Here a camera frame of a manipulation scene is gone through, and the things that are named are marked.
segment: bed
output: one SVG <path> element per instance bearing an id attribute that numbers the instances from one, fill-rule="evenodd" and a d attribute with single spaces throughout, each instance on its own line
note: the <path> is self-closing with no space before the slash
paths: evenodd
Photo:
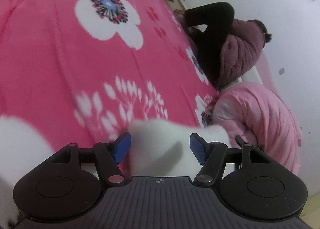
<path id="1" fill-rule="evenodd" d="M 64 145 L 113 141 L 135 119 L 203 126 L 217 92 L 163 0 L 1 1 L 4 228 L 15 183 Z"/>

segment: peeling paint spot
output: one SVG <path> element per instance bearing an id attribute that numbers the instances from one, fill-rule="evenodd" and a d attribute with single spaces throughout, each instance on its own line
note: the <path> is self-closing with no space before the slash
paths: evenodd
<path id="1" fill-rule="evenodd" d="M 279 70 L 279 75 L 283 75 L 283 74 L 284 74 L 284 67 Z"/>

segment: pink bedspread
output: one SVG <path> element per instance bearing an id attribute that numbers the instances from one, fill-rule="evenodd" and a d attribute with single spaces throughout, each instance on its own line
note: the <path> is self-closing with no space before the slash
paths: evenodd
<path id="1" fill-rule="evenodd" d="M 0 118 L 54 151 L 112 141 L 134 119 L 203 126 L 215 95 L 162 0 L 1 0 Z"/>
<path id="2" fill-rule="evenodd" d="M 288 170 L 300 168 L 298 146 L 302 133 L 295 117 L 282 100 L 264 86 L 237 83 L 222 91 L 213 109 L 214 123 L 223 126 L 234 148 L 235 136 L 262 146 L 263 151 Z"/>

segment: person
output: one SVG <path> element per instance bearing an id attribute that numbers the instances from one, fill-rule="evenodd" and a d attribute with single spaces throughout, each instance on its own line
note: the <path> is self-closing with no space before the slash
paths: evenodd
<path id="1" fill-rule="evenodd" d="M 258 20 L 234 18 L 226 2 L 207 4 L 186 11 L 175 10 L 185 32 L 198 47 L 197 60 L 209 81 L 218 89 L 251 69 L 265 43 L 271 41 L 265 25 Z M 194 26 L 207 25 L 204 32 Z"/>

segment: white wall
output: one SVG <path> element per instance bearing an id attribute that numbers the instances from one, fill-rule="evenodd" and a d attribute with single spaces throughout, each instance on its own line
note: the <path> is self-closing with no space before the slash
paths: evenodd
<path id="1" fill-rule="evenodd" d="M 320 0 L 186 0 L 188 7 L 227 1 L 236 18 L 264 22 L 274 83 L 303 127 L 300 177 L 309 194 L 320 191 Z M 279 75 L 283 68 L 285 73 Z"/>

